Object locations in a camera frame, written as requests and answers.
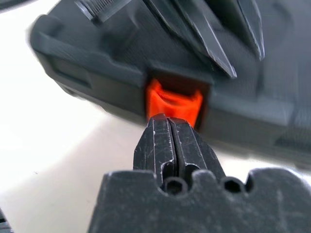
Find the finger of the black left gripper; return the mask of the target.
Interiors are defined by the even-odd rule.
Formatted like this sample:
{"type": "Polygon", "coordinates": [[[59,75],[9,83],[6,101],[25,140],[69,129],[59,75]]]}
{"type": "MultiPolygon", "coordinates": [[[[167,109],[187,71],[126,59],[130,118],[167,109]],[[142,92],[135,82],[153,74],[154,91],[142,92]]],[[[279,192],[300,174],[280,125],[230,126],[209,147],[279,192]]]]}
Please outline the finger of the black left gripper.
{"type": "Polygon", "coordinates": [[[233,3],[236,34],[261,61],[265,50],[259,7],[255,0],[234,0],[233,3]]]}
{"type": "Polygon", "coordinates": [[[147,0],[145,5],[161,27],[202,62],[212,62],[228,77],[237,77],[207,19],[207,4],[203,0],[147,0]]]}

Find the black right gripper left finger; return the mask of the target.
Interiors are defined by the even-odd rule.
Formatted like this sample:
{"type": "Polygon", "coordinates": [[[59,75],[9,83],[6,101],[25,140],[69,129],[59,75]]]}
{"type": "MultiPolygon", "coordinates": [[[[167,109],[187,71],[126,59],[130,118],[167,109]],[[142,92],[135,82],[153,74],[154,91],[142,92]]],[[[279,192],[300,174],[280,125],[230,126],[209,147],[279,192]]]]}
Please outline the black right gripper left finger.
{"type": "Polygon", "coordinates": [[[171,126],[164,114],[150,118],[135,150],[134,170],[149,170],[162,185],[167,177],[175,175],[175,147],[171,126]]]}

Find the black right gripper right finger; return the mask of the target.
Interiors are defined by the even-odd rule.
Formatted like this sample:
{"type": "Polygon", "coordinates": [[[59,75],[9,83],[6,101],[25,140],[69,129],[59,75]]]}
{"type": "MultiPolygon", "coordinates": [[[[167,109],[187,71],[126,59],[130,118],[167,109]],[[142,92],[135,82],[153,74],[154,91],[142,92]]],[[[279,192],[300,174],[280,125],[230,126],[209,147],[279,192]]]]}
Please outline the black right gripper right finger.
{"type": "Polygon", "coordinates": [[[214,150],[189,123],[177,118],[169,118],[168,122],[173,135],[179,177],[191,182],[192,173],[199,169],[212,172],[218,181],[225,177],[214,150]]]}

